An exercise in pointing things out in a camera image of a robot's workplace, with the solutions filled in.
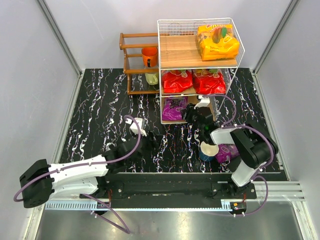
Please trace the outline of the blue white cup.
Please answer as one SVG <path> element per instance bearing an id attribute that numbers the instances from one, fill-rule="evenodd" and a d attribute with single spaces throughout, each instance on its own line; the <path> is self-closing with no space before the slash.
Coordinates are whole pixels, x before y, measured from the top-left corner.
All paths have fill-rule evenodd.
<path id="1" fill-rule="evenodd" d="M 210 145 L 204 141 L 200 144 L 199 159 L 204 162 L 211 162 L 219 152 L 218 145 Z"/>

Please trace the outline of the yellow mango candy bag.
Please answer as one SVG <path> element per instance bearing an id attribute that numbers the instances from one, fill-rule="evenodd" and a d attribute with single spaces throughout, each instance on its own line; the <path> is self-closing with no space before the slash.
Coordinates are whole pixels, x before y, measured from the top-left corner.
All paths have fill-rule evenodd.
<path id="1" fill-rule="evenodd" d="M 197 41 L 203 61 L 233 59 L 239 53 L 240 42 L 232 24 L 201 25 L 197 28 Z"/>

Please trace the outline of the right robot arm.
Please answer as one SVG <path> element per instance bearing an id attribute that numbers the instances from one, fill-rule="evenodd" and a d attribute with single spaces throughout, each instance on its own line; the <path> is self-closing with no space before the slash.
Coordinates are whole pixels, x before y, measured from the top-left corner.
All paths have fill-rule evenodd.
<path id="1" fill-rule="evenodd" d="M 242 188 L 254 180 L 258 172 L 270 164 L 279 149 L 256 122 L 243 125 L 218 126 L 209 107 L 197 107 L 190 103 L 181 110 L 182 119 L 199 130 L 199 157 L 208 162 L 215 158 L 219 147 L 232 145 L 236 148 L 240 162 L 230 177 L 229 186 Z"/>

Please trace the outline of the purple candy bag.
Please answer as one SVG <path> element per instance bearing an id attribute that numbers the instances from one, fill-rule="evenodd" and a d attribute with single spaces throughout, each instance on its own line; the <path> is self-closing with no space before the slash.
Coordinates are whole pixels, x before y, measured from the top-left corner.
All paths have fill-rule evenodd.
<path id="1" fill-rule="evenodd" d="M 182 120 L 182 110 L 185 110 L 188 104 L 188 97 L 166 97 L 162 111 L 163 121 L 180 121 Z"/>
<path id="2" fill-rule="evenodd" d="M 240 155 L 235 144 L 220 144 L 218 148 L 219 150 L 215 158 L 220 164 L 228 162 Z"/>

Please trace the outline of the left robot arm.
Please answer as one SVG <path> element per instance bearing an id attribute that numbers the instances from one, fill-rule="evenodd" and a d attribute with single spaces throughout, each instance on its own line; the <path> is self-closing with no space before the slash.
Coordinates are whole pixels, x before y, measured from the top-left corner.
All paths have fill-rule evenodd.
<path id="1" fill-rule="evenodd" d="M 102 198 L 110 193 L 107 176 L 124 172 L 158 146 L 155 135 L 149 131 L 89 159 L 59 164 L 37 160 L 19 178 L 20 201 L 24 208 L 31 209 L 59 197 Z"/>

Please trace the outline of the large red candy bag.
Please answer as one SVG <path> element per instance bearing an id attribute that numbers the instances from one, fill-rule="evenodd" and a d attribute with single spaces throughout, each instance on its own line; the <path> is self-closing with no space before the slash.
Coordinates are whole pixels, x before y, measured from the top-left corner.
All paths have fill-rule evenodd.
<path id="1" fill-rule="evenodd" d="M 161 85 L 165 94 L 179 94 L 193 87 L 191 70 L 174 69 L 161 71 Z"/>

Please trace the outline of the small red candy bag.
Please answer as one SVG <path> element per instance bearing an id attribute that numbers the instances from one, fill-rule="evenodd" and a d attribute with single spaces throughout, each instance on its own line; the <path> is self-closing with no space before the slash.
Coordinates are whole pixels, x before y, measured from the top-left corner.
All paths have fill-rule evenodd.
<path id="1" fill-rule="evenodd" d="M 197 94 L 222 94 L 227 91 L 223 74 L 218 68 L 192 70 L 193 88 Z"/>

